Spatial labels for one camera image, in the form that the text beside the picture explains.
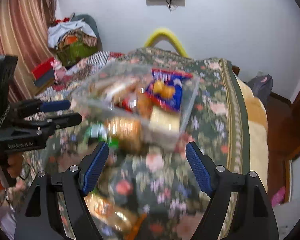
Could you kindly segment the person's left hand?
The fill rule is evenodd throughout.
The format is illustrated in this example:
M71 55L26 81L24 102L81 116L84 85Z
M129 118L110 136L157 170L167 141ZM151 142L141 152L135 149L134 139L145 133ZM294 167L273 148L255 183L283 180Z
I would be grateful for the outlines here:
M22 164L23 164L23 153L13 153L8 156L7 163L8 168L7 172L12 178L17 178L22 170Z

